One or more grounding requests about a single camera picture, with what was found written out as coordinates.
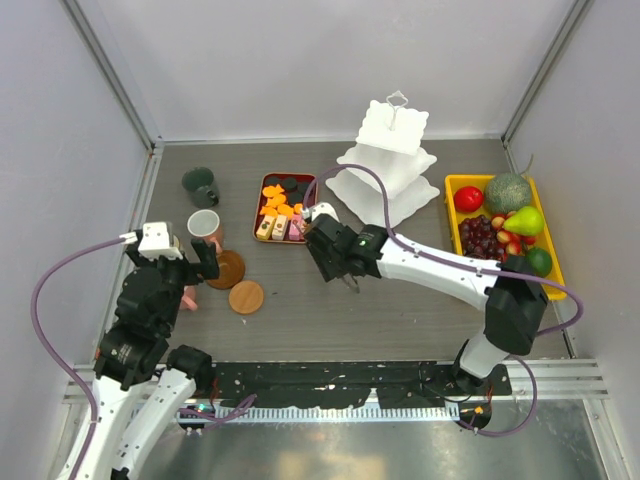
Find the pink cake slice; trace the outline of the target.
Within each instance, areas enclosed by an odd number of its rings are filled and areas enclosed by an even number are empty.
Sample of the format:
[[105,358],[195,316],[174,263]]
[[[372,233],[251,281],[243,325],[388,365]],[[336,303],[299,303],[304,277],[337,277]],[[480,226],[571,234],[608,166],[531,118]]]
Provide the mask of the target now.
[[289,240],[290,241],[300,241],[302,238],[302,231],[304,230],[304,222],[302,218],[298,214],[294,214],[289,222]]

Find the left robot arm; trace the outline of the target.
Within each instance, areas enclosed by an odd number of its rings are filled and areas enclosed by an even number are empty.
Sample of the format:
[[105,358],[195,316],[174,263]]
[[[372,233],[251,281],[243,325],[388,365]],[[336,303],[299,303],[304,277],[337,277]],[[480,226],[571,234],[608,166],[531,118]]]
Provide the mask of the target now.
[[216,279],[216,249],[191,242],[199,260],[183,252],[150,259],[140,243],[127,247],[135,265],[117,299],[116,321],[104,335],[94,365],[96,405],[82,420],[61,479],[136,479],[149,454],[189,398],[206,396],[215,369],[209,354],[168,348],[184,290]]

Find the pink mug near arm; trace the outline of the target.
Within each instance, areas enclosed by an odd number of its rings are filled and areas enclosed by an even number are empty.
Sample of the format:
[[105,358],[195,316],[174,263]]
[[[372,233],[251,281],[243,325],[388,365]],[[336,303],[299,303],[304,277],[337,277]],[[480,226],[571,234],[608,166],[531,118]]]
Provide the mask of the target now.
[[180,302],[181,310],[197,311],[198,304],[196,302],[196,288],[194,286],[186,286]]

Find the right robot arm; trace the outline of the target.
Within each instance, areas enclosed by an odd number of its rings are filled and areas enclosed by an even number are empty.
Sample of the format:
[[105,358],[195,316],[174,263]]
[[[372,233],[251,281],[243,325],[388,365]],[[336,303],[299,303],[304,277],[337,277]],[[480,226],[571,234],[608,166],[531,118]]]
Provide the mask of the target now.
[[366,276],[401,280],[483,312],[484,327],[465,341],[450,374],[465,394],[484,390],[494,368],[508,356],[530,353],[549,303],[521,257],[504,262],[460,257],[394,237],[380,226],[355,232],[328,213],[311,215],[304,240],[327,282]]

